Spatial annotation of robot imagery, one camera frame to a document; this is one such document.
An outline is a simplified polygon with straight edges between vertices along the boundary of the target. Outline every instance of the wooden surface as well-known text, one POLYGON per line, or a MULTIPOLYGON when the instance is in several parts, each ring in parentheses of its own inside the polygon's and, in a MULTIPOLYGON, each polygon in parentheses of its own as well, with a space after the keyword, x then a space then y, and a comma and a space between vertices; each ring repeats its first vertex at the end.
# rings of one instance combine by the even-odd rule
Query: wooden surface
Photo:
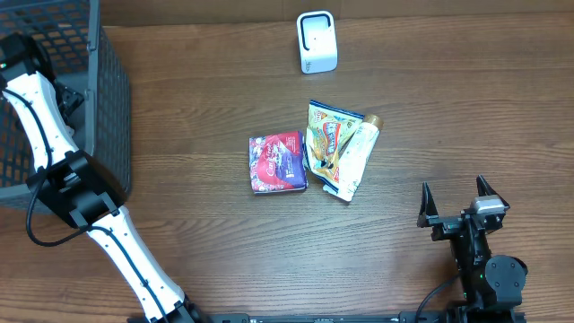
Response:
POLYGON ((101 0, 107 26, 292 22, 328 10, 336 19, 397 16, 572 12, 574 0, 101 0))
MULTIPOLYGON (((302 75, 290 22, 110 29, 133 89, 128 207, 165 271, 207 312, 415 310, 455 272, 418 229, 421 184, 442 214, 483 174, 511 204, 489 238, 524 260, 529 322, 574 321, 574 14, 349 20, 339 66, 302 75), (386 120, 346 205, 310 177, 253 196, 248 138, 307 125, 309 99, 386 120)), ((68 233, 38 216, 45 240, 68 233)), ((87 237, 33 245, 0 215, 1 322, 122 322, 141 313, 87 237)), ((430 303, 441 308, 457 288, 430 303)))

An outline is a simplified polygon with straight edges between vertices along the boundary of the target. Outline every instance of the pink and purple package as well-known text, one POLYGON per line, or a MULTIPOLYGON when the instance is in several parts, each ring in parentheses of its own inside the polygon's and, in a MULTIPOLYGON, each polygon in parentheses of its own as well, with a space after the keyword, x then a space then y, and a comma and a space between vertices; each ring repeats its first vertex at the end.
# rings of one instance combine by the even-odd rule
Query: pink and purple package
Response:
POLYGON ((249 174, 255 194, 307 188, 300 131, 249 138, 249 174))

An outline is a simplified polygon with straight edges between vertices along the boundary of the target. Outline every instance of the white tube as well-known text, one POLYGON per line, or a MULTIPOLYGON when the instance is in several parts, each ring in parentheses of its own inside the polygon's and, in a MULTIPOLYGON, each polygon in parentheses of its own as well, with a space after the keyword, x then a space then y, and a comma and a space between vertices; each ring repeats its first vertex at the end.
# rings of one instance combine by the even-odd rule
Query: white tube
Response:
POLYGON ((374 115, 365 117, 339 161, 339 191, 334 192, 325 185, 323 189, 326 192, 351 202, 352 196, 361 184, 362 174, 382 127, 383 120, 379 117, 374 115))

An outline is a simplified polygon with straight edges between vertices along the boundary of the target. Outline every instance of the bottle cap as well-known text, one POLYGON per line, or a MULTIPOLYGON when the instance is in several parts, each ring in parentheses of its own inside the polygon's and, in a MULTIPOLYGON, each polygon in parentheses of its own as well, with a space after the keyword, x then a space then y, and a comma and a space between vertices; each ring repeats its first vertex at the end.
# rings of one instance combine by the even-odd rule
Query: bottle cap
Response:
POLYGON ((385 123, 383 122, 382 118, 379 118, 375 115, 366 115, 365 118, 362 120, 362 122, 370 123, 373 126, 377 127, 378 130, 382 130, 383 124, 385 123))

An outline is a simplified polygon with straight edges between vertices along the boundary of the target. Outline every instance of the plastic basket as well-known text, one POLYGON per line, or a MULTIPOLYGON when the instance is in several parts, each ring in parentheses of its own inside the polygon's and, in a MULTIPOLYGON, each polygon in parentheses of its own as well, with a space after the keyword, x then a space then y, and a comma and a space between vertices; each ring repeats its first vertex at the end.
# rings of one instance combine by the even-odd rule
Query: plastic basket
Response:
MULTIPOLYGON (((100 1, 0 1, 0 38, 13 32, 28 34, 41 43, 57 80, 83 93, 83 105, 69 118, 75 130, 73 139, 128 192, 129 80, 101 28, 100 1)), ((31 196, 25 181, 34 173, 33 156, 14 109, 7 100, 0 103, 0 205, 25 208, 31 196)), ((36 210, 50 212, 40 202, 36 210)))

